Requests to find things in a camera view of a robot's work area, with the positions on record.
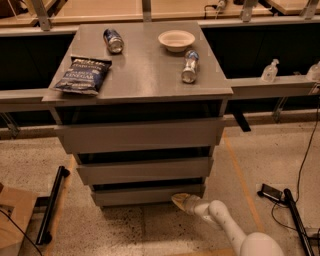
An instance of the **white robotic arm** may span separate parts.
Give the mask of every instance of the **white robotic arm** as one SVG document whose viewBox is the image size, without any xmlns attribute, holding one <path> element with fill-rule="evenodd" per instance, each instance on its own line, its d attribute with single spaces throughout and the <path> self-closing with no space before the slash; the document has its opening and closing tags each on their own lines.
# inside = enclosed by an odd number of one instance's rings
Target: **white robotic arm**
<svg viewBox="0 0 320 256">
<path fill-rule="evenodd" d="M 284 256 L 278 243 L 270 236 L 260 232 L 246 235 L 221 201 L 208 202 L 185 193 L 172 196 L 172 201 L 181 210 L 200 217 L 210 226 L 221 227 L 237 256 Z"/>
</svg>

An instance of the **can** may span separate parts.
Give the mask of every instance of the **can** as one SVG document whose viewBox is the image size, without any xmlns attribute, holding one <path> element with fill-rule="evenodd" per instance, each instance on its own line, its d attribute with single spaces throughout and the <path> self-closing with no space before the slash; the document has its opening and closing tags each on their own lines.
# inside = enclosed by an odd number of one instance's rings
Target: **can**
<svg viewBox="0 0 320 256">
<path fill-rule="evenodd" d="M 124 42 L 115 29 L 106 29 L 103 33 L 103 39 L 111 53 L 120 53 L 123 50 Z"/>
<path fill-rule="evenodd" d="M 189 50 L 184 56 L 185 65 L 181 74 L 182 81 L 191 84 L 197 79 L 197 68 L 199 54 L 194 50 Z"/>
</svg>

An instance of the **cardboard box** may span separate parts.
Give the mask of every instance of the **cardboard box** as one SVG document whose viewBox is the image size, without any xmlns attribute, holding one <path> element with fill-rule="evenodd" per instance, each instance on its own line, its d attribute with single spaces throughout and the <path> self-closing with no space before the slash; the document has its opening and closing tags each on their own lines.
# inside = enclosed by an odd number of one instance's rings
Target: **cardboard box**
<svg viewBox="0 0 320 256">
<path fill-rule="evenodd" d="M 26 232 L 38 194 L 0 183 L 0 209 Z M 0 212 L 0 256 L 18 255 L 24 235 Z"/>
</svg>

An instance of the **black device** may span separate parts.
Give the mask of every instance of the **black device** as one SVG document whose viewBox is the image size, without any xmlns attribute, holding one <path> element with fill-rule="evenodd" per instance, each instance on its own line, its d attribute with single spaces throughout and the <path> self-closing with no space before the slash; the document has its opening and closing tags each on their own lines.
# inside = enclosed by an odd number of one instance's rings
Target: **black device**
<svg viewBox="0 0 320 256">
<path fill-rule="evenodd" d="M 262 184 L 262 188 L 260 191 L 258 191 L 258 195 L 263 197 L 268 197 L 269 199 L 276 201 L 276 202 L 281 202 L 281 197 L 282 197 L 283 192 L 275 189 L 269 185 Z"/>
</svg>

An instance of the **dark blue snack bag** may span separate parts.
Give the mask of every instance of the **dark blue snack bag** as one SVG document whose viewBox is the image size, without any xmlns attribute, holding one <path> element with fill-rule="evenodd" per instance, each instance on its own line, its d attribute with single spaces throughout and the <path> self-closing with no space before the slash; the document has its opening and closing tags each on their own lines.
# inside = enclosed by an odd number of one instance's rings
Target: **dark blue snack bag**
<svg viewBox="0 0 320 256">
<path fill-rule="evenodd" d="M 112 61 L 74 56 L 71 57 L 71 60 L 70 68 L 53 89 L 70 93 L 97 95 Z"/>
</svg>

